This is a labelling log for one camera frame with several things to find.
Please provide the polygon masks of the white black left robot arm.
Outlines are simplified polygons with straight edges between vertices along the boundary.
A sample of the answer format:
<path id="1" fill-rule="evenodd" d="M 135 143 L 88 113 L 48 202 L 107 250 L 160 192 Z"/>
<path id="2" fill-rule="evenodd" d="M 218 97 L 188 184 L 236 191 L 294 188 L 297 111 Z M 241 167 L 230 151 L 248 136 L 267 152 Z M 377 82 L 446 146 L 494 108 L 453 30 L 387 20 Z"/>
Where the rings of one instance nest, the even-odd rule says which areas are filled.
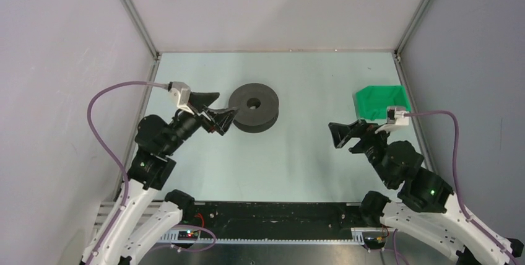
<path id="1" fill-rule="evenodd" d="M 139 122 L 135 136 L 138 150 L 124 176 L 123 189 L 102 229 L 86 247 L 81 264 L 138 264 L 172 227 L 195 220 L 194 198 L 173 190 L 157 212 L 138 224 L 176 165 L 171 155 L 199 129 L 224 135 L 238 108 L 210 108 L 218 92 L 172 87 L 169 93 L 177 108 L 172 121 L 149 115 Z"/>

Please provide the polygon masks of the dark grey cable spool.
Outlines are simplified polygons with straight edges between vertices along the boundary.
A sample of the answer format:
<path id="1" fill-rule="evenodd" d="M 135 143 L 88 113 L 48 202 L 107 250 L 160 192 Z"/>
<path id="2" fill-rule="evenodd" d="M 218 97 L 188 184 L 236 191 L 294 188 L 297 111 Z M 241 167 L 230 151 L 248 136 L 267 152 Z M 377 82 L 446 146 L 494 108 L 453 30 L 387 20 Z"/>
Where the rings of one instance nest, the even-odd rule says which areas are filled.
<path id="1" fill-rule="evenodd" d="M 233 124 L 245 133 L 262 133 L 279 117 L 279 98 L 269 86 L 250 83 L 238 87 L 228 99 L 229 107 L 238 109 Z"/>

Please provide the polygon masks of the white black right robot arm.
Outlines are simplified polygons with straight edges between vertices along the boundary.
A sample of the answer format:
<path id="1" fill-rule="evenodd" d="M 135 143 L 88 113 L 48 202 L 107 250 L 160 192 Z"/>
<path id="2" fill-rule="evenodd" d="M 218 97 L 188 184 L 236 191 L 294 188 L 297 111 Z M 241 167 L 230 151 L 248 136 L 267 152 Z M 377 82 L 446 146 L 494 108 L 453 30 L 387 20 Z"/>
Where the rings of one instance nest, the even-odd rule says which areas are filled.
<path id="1" fill-rule="evenodd" d="M 424 157 L 409 141 L 389 143 L 389 133 L 376 123 L 329 123 L 335 148 L 364 154 L 398 201 L 369 191 L 360 203 L 361 221 L 369 227 L 397 229 L 431 246 L 456 264 L 512 264 L 524 251 L 519 239 L 495 233 L 461 208 L 458 196 L 442 177 L 423 168 Z"/>

